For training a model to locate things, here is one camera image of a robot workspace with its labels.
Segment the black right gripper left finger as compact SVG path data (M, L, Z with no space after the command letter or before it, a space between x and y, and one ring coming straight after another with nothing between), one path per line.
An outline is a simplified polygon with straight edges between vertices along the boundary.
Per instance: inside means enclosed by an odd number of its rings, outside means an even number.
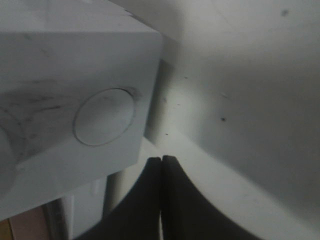
M158 240L162 160L151 157L124 199L81 240Z

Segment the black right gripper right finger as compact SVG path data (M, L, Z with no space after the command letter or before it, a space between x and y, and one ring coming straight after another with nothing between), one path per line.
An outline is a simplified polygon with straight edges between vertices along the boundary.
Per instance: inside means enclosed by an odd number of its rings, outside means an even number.
M165 240L253 240L191 182L174 156L161 163L161 223Z

